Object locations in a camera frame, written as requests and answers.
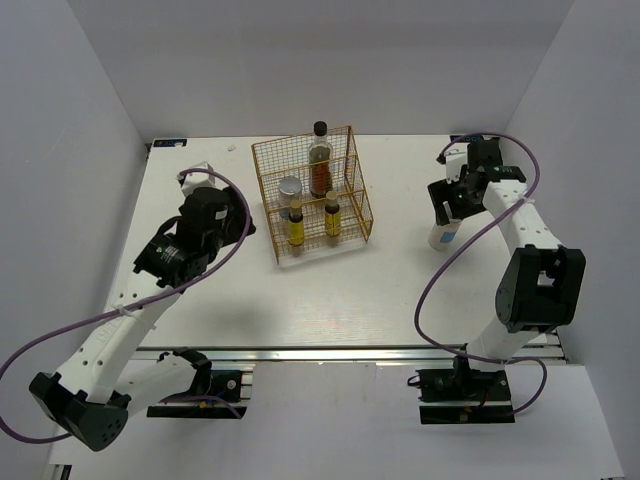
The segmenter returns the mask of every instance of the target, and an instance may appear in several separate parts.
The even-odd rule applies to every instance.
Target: wire basket
[[[276,261],[285,255],[299,254],[316,248],[335,246],[351,240],[369,240],[373,227],[373,214],[367,196],[355,137],[351,126],[327,131],[327,140],[333,153],[326,162],[314,163],[328,166],[331,185],[338,194],[341,212],[340,234],[330,237],[325,231],[324,198],[315,198],[310,191],[311,166],[308,149],[313,133],[269,140],[252,145],[253,160],[258,175],[264,211],[269,224]],[[289,243],[289,221],[280,214],[278,186],[285,176],[294,176],[302,183],[300,200],[304,222],[304,242],[294,246]]]

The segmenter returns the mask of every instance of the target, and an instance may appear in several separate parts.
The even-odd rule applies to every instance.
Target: white wall
[[[64,0],[0,2],[0,359],[100,310],[144,167],[142,140]],[[53,433],[29,394],[78,343],[53,340],[14,364],[0,412]],[[39,479],[48,446],[0,433],[3,479]]]
[[[537,153],[536,206],[587,276],[561,332],[583,362],[628,478],[640,478],[640,3],[576,0],[508,132]]]
[[[161,135],[503,129],[572,0],[69,0]]]

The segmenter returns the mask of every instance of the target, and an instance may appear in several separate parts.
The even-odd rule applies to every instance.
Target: white panel
[[[629,478],[640,477],[638,212],[640,3],[578,1],[540,65],[509,133],[538,155],[536,207],[587,273],[561,331],[587,366]]]
[[[149,140],[503,129],[572,1],[69,3]]]
[[[547,389],[508,425],[420,425],[412,367],[260,364],[240,420],[133,417],[95,454],[53,449],[71,480],[114,478],[599,480],[621,474],[583,367],[549,368]],[[507,367],[516,402],[536,367]]]
[[[0,2],[0,359],[98,311],[137,193],[144,147],[63,0]],[[19,360],[0,411],[20,432],[53,430],[27,391],[77,344],[71,335]],[[40,478],[49,446],[0,434],[2,478]]]

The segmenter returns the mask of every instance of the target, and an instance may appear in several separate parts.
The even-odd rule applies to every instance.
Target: black bottle cap
[[[315,133],[319,137],[324,137],[327,134],[327,124],[324,122],[314,123],[313,133]]]

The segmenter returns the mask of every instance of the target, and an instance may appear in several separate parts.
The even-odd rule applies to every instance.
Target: black mounting bracket
[[[463,357],[452,369],[418,370],[409,386],[420,389],[420,423],[514,423],[511,391],[504,370],[479,372]]]
[[[242,401],[242,375],[240,370],[210,370],[208,372],[208,389],[204,395],[216,395],[222,400],[235,404]],[[236,407],[240,416],[244,416],[247,407]],[[208,419],[237,419],[227,408],[214,405],[201,407],[200,405],[154,405],[147,408],[149,418],[208,418]]]
[[[570,324],[586,263],[576,248],[516,248],[496,292],[498,319],[509,333],[532,329],[545,333]],[[552,282],[541,285],[541,274]]]

